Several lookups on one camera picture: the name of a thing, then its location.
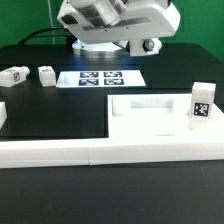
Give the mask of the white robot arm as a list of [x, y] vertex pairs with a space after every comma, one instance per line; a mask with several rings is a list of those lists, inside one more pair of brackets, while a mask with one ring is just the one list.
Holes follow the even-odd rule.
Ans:
[[58, 21], [76, 37], [76, 55], [147, 56], [176, 33], [180, 14], [171, 0], [64, 0]]

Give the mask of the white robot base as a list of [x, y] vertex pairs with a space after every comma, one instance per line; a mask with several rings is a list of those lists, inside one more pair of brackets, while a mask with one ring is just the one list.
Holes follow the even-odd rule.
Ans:
[[109, 43], [97, 43], [86, 44], [81, 40], [76, 40], [72, 44], [73, 54], [86, 58], [118, 58], [127, 55], [128, 52], [125, 48], [118, 46], [112, 42]]

